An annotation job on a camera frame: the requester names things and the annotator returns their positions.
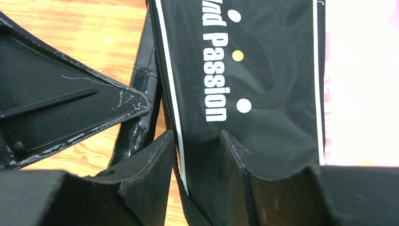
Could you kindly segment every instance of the pink and white sheet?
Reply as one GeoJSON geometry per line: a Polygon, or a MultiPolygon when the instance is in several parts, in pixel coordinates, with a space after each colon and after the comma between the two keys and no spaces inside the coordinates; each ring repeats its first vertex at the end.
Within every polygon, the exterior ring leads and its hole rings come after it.
{"type": "Polygon", "coordinates": [[[399,0],[326,5],[326,165],[399,166],[399,0]]]}

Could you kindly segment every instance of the white dot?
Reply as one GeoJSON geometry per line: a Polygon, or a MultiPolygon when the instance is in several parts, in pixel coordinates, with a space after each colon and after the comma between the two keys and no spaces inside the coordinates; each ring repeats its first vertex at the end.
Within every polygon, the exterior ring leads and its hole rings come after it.
{"type": "Polygon", "coordinates": [[[248,113],[251,111],[252,104],[247,99],[240,99],[237,101],[237,110],[241,113],[248,113]]]}
{"type": "Polygon", "coordinates": [[[227,11],[227,15],[233,22],[238,23],[241,20],[241,14],[234,9],[227,11]]]}

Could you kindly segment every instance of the white stripe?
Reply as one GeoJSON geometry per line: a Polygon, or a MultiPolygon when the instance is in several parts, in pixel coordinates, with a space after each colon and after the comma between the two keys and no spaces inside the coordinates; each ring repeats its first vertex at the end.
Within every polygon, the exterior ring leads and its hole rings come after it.
{"type": "Polygon", "coordinates": [[[163,16],[161,0],[155,0],[155,2],[157,5],[157,11],[158,11],[158,16],[159,16],[159,20],[160,20],[163,48],[165,51],[166,69],[168,72],[169,89],[170,89],[170,95],[172,97],[172,108],[173,108],[173,113],[174,113],[174,118],[175,118],[175,121],[174,121],[175,129],[177,132],[177,142],[179,144],[180,170],[181,170],[183,185],[188,194],[187,180],[186,180],[186,169],[185,169],[185,162],[184,162],[184,147],[183,147],[182,128],[180,125],[179,107],[177,105],[175,81],[173,79],[172,63],[170,60],[170,52],[169,52],[169,45],[168,45],[168,37],[167,37],[167,33],[166,33],[165,18],[163,16]]]}
{"type": "Polygon", "coordinates": [[[314,94],[316,100],[317,143],[319,163],[324,165],[323,129],[321,121],[321,97],[319,80],[319,31],[317,23],[317,0],[313,0],[313,54],[314,54],[314,94]]]}

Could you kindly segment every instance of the wood grain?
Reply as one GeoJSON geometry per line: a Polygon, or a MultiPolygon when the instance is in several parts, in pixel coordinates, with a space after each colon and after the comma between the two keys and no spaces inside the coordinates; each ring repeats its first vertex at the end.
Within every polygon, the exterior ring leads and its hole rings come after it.
{"type": "MultiPolygon", "coordinates": [[[[144,25],[144,0],[0,0],[0,10],[47,44],[129,84],[144,25]]],[[[60,169],[93,176],[107,167],[119,128],[109,128],[24,170],[60,169]]],[[[163,131],[160,112],[156,136],[163,131]]],[[[173,174],[165,225],[187,225],[173,174]]]]}

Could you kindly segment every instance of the wooden surface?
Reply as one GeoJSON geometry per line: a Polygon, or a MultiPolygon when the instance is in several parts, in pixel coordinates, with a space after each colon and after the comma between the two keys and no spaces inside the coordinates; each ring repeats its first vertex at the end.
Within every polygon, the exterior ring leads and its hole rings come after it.
{"type": "MultiPolygon", "coordinates": [[[[144,0],[0,0],[0,10],[47,44],[129,84],[146,13],[144,0]]],[[[156,136],[164,130],[160,113],[156,136]]],[[[106,168],[118,132],[119,125],[25,170],[93,176],[106,168]]],[[[187,225],[173,174],[165,225],[187,225]]]]}

